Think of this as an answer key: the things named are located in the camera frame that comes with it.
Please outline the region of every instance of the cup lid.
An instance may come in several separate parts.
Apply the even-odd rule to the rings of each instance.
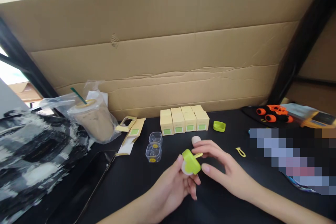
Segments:
[[[99,107],[99,104],[98,104],[97,100],[95,100],[95,99],[86,100],[86,103],[87,104],[78,103],[77,105],[71,107],[68,110],[68,114],[69,115],[80,114],[80,113],[88,112],[90,110],[95,110]]]

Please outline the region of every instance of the green label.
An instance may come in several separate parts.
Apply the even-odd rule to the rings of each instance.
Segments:
[[[130,135],[137,135],[139,132],[139,129],[132,129]]]
[[[183,132],[182,127],[175,128],[175,133],[181,133],[181,132]]]
[[[200,124],[199,126],[198,126],[198,130],[205,130],[207,127],[206,127],[206,125],[205,124]]]
[[[164,130],[163,130],[163,134],[164,134],[164,135],[171,135],[171,134],[172,134],[172,131],[171,131],[171,129],[164,129]]]
[[[194,126],[193,125],[188,125],[187,126],[187,131],[191,131],[191,130],[194,130]]]

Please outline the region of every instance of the small yellow box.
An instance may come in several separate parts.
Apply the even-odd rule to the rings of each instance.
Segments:
[[[170,110],[171,110],[172,115],[173,114],[182,114],[182,110],[181,110],[180,107],[179,108],[171,108]]]
[[[171,115],[164,115],[160,117],[160,126],[162,135],[174,135],[173,120]]]
[[[193,111],[190,106],[181,107],[181,110],[182,110],[182,113],[187,113],[187,112],[192,112]]]
[[[209,128],[209,116],[205,111],[196,111],[195,116],[197,118],[196,131],[208,130]]]
[[[170,112],[170,108],[167,110],[160,110],[160,116],[172,116]]]
[[[197,119],[194,112],[185,112],[183,113],[184,123],[185,123],[185,132],[196,131]]]
[[[192,109],[193,112],[204,111],[201,105],[191,106],[191,109]]]
[[[184,133],[186,130],[182,112],[172,113],[171,116],[173,118],[174,133]]]

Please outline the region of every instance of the patterned cloth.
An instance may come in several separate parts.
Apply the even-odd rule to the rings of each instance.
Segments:
[[[0,119],[0,222],[37,205],[91,145],[85,129],[66,118],[20,112]]]

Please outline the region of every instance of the clear plastic case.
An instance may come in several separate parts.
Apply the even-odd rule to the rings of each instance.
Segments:
[[[162,134],[161,134],[161,132],[152,132],[149,135],[148,141],[150,143],[159,143],[162,147]]]
[[[159,143],[150,143],[146,149],[146,157],[150,163],[157,163],[161,160],[162,149]]]

